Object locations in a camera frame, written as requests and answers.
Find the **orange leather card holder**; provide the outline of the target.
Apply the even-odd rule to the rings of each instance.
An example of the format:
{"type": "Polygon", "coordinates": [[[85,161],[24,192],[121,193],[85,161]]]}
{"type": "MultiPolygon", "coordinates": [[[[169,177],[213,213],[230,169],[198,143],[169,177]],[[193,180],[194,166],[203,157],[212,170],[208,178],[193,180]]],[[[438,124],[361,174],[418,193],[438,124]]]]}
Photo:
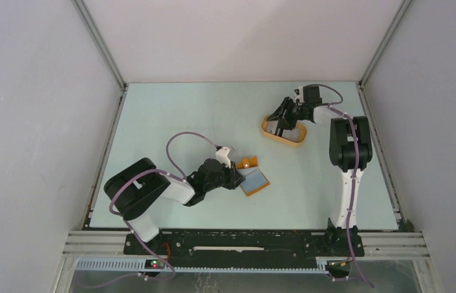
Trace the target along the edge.
{"type": "Polygon", "coordinates": [[[240,187],[250,197],[270,185],[270,181],[259,168],[258,158],[244,157],[236,164],[238,172],[245,178],[240,187]]]}

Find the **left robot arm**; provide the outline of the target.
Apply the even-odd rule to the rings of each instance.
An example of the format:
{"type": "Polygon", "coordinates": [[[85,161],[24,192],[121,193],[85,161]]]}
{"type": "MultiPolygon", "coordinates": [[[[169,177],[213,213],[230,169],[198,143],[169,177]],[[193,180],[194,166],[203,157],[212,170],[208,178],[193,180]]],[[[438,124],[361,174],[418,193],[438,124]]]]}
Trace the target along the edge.
{"type": "Polygon", "coordinates": [[[106,181],[103,189],[111,200],[109,210],[119,215],[133,233],[139,236],[138,246],[147,254],[157,253],[162,246],[159,227],[148,210],[159,198],[194,206],[206,194],[218,188],[234,190],[245,181],[234,162],[229,165],[207,159],[198,170],[185,178],[156,168],[147,157],[106,181]]]}

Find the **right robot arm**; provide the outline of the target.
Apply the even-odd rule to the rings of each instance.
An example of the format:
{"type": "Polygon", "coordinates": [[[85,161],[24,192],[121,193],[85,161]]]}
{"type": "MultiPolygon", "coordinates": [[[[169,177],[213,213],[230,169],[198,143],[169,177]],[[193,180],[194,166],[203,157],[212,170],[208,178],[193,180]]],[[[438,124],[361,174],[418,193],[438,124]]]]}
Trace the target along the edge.
{"type": "Polygon", "coordinates": [[[358,189],[373,157],[368,118],[351,116],[337,109],[343,101],[343,95],[329,85],[300,86],[293,97],[285,97],[261,123],[261,133],[265,137],[291,147],[300,146],[306,139],[308,131],[302,121],[328,126],[329,160],[341,175],[341,191],[336,196],[324,238],[324,247],[331,255],[340,255],[349,244],[358,241],[358,189]]]}

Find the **tan oval tray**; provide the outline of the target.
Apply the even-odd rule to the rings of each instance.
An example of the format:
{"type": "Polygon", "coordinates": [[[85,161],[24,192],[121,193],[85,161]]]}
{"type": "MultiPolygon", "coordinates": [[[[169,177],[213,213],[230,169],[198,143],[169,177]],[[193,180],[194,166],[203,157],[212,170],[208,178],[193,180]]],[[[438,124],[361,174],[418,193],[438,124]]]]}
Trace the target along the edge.
{"type": "Polygon", "coordinates": [[[265,116],[261,123],[261,134],[265,138],[293,148],[299,148],[303,145],[308,134],[308,130],[304,124],[297,122],[296,127],[293,130],[284,130],[282,135],[279,136],[275,134],[277,122],[267,121],[268,117],[268,115],[265,116]]]}

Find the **left controller board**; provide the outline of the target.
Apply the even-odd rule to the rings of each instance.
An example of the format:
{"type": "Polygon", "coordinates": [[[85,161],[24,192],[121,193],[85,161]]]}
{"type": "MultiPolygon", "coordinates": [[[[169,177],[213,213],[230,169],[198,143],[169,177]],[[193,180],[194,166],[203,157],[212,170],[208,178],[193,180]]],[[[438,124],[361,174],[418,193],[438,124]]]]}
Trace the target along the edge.
{"type": "Polygon", "coordinates": [[[165,263],[158,259],[148,259],[145,262],[146,269],[164,269],[165,263]]]}

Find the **controller board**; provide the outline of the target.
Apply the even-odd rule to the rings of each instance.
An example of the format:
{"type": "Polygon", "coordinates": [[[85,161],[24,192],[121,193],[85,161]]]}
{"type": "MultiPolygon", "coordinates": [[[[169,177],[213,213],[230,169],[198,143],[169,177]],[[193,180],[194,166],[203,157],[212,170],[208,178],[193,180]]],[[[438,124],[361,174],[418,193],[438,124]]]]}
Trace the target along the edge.
{"type": "Polygon", "coordinates": [[[338,262],[329,262],[327,264],[328,270],[350,270],[351,262],[348,261],[338,261],[338,262]]]}
{"type": "Polygon", "coordinates": [[[146,269],[164,269],[165,263],[158,259],[148,259],[145,262],[146,269]]]}

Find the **right controller board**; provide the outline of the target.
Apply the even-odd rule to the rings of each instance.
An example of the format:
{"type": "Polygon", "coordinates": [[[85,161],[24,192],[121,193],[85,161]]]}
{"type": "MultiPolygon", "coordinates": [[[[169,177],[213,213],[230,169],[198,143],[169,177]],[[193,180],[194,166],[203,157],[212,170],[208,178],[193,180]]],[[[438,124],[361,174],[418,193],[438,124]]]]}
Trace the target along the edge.
{"type": "Polygon", "coordinates": [[[327,264],[328,270],[350,270],[351,262],[348,261],[338,261],[338,262],[329,262],[327,264]]]}

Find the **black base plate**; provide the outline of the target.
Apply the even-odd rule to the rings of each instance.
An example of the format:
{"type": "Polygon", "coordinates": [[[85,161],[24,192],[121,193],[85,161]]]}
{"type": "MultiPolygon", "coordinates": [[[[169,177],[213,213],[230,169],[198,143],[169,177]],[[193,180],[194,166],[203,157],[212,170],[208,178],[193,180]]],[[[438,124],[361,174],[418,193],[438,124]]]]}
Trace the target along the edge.
{"type": "Polygon", "coordinates": [[[209,269],[317,269],[326,257],[364,256],[355,229],[345,230],[206,230],[163,229],[142,245],[125,238],[125,255],[147,256],[148,250],[168,256],[173,267],[209,269]]]}

